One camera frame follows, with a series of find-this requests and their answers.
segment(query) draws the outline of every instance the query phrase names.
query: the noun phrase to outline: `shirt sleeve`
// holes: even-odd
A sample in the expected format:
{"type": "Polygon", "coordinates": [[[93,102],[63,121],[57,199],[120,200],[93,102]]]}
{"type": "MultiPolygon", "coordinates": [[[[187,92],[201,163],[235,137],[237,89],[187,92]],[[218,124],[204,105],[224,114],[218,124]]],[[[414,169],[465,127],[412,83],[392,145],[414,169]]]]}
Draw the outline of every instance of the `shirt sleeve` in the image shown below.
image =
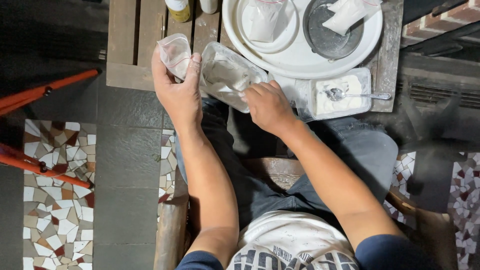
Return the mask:
{"type": "Polygon", "coordinates": [[[223,270],[220,261],[206,251],[193,251],[185,255],[175,270],[223,270]]]}
{"type": "Polygon", "coordinates": [[[355,251],[360,269],[440,270],[428,255],[408,239],[390,234],[371,236],[355,251]]]}

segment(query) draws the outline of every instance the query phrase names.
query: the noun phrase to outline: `fingernail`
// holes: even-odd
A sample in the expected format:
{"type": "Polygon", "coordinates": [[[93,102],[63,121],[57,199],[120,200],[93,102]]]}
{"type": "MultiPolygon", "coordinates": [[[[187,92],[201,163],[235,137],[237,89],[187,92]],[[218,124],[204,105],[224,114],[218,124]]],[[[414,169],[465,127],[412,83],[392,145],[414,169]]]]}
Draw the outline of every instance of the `fingernail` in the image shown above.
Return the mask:
{"type": "Polygon", "coordinates": [[[192,60],[195,63],[200,63],[200,61],[202,60],[202,57],[201,57],[200,53],[198,53],[198,52],[194,53],[193,57],[192,57],[192,60]]]}

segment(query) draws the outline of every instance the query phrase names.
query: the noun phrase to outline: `blue jeans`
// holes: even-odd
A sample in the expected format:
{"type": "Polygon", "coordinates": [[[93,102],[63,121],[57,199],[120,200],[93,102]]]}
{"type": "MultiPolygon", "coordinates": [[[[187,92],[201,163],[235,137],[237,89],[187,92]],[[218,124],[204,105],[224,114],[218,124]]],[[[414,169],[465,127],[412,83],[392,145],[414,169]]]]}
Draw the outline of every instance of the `blue jeans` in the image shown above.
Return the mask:
{"type": "MultiPolygon", "coordinates": [[[[285,193],[279,193],[244,168],[233,151],[233,137],[227,131],[228,106],[210,98],[203,98],[202,102],[202,129],[232,181],[237,196],[240,229],[266,212],[288,210],[314,214],[341,230],[338,221],[318,197],[306,174],[285,193]]],[[[396,143],[385,134],[383,128],[373,127],[352,117],[314,121],[308,125],[365,182],[378,201],[383,203],[390,188],[398,154],[396,143]]],[[[187,180],[180,150],[181,141],[178,137],[176,140],[178,166],[183,179],[187,180]]]]}

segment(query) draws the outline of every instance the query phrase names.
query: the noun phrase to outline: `hand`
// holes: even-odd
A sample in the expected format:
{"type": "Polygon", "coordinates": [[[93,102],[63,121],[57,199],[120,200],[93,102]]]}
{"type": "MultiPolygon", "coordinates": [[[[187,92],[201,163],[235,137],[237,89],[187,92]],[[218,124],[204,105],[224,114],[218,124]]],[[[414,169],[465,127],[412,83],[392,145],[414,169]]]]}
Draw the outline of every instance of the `hand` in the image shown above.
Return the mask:
{"type": "Polygon", "coordinates": [[[293,130],[297,119],[276,81],[252,84],[243,93],[242,100],[248,104],[253,122],[261,129],[278,137],[293,130]]]}
{"type": "Polygon", "coordinates": [[[177,84],[174,75],[160,59],[157,44],[152,56],[152,75],[155,92],[177,132],[196,128],[202,121],[202,99],[198,89],[202,57],[194,53],[188,64],[185,81],[177,84]]]}

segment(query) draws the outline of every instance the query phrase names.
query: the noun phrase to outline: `spoon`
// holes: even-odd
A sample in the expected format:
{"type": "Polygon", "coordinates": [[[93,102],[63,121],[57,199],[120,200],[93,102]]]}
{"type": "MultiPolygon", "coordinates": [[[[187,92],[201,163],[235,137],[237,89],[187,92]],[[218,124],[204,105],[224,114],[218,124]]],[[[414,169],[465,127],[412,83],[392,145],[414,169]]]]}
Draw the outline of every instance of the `spoon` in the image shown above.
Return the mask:
{"type": "Polygon", "coordinates": [[[356,98],[379,98],[379,99],[389,99],[390,94],[359,94],[359,95],[347,95],[343,92],[342,89],[332,88],[324,91],[328,99],[331,101],[341,101],[346,97],[356,97],[356,98]]]}

